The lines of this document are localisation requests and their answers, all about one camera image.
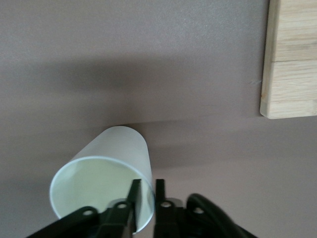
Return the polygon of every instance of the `wooden edge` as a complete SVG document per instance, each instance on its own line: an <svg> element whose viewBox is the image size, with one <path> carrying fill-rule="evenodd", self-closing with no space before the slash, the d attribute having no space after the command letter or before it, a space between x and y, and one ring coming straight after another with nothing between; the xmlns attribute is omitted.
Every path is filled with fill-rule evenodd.
<svg viewBox="0 0 317 238"><path fill-rule="evenodd" d="M271 97L270 88L272 84L273 61L275 58L280 1L281 0L270 1L267 19L260 113L269 119L272 119L270 117L269 102Z"/></svg>

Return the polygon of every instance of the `screw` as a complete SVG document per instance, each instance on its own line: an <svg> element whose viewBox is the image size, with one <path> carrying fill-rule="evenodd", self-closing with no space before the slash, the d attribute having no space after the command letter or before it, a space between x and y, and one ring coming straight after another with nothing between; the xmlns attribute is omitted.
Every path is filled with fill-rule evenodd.
<svg viewBox="0 0 317 238"><path fill-rule="evenodd" d="M162 202L160 205L161 205L161 207L165 207L165 208L171 206L171 204L169 202Z"/></svg>
<svg viewBox="0 0 317 238"><path fill-rule="evenodd" d="M124 203L121 203L121 204L119 204L119 205L117 206L117 208L126 208L126 207L127 207L127 205L124 204Z"/></svg>
<svg viewBox="0 0 317 238"><path fill-rule="evenodd" d="M203 214L204 213L203 209L201 209L200 207L196 207L193 212L196 214Z"/></svg>
<svg viewBox="0 0 317 238"><path fill-rule="evenodd" d="M93 214L93 211L92 211L92 210L87 210L87 211L84 211L84 212L83 212L83 215L84 215L84 216L89 216L89 215L91 215L91 214Z"/></svg>

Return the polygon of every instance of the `translucent cup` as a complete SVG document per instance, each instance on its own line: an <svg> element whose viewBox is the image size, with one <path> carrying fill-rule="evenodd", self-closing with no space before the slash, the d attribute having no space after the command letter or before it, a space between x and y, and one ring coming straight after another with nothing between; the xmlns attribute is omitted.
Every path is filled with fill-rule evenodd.
<svg viewBox="0 0 317 238"><path fill-rule="evenodd" d="M84 207L103 212L109 203L126 198L132 180L141 179L141 211L137 232L155 209L147 144L137 131L114 126L97 136L54 176L50 201L59 218Z"/></svg>

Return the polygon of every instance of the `cup rim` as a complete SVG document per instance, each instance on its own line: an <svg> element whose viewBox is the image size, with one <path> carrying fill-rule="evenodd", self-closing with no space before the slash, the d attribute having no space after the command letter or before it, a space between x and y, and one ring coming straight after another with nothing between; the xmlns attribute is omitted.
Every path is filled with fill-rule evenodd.
<svg viewBox="0 0 317 238"><path fill-rule="evenodd" d="M85 156L85 157L82 157L82 158L78 158L78 159L75 159L75 160L71 160L70 162L68 162L67 164L65 164L64 166L62 166L58 171L57 173L54 175L52 181L51 181L51 184L50 184L50 204L51 204L51 207L54 211L54 213L57 215L57 217L59 219L62 218L62 216L57 212L56 208L55 208L55 205L53 204L52 202L52 190L53 190L53 186L55 184L55 181L57 179L57 177L59 176L60 173L62 173L62 171L67 168L68 166L74 164L74 163L77 163L79 161L83 161L83 160L90 160L90 159L99 159L99 160L106 160L106 161L110 161L110 162L113 162L113 163L117 163L117 164L121 164L129 169L131 169L132 171L134 171L136 174L138 174L146 183L147 185L149 186L149 189L150 191L152 192L152 199L153 199L153 204L155 204L155 196L154 196L154 190L153 190L153 186L152 186L152 183L138 170L136 169L135 167L131 166L130 164L124 162L124 161L121 161L121 160L118 160L118 159L115 159L115 158L112 158L112 157L108 157L108 156ZM155 205L154 207L152 208L151 210L151 213L149 215L149 218L148 220L144 223L144 225L142 225L141 227L138 228L138 230L136 231L139 232L141 231L149 222L150 220L152 219L153 215L154 215L154 211L155 211Z"/></svg>

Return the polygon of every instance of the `wooden board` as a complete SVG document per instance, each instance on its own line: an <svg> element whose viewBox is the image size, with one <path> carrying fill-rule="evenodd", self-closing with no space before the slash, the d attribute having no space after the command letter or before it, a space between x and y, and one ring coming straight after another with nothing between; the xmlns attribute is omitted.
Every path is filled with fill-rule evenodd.
<svg viewBox="0 0 317 238"><path fill-rule="evenodd" d="M317 0L271 0L261 114L317 115Z"/></svg>

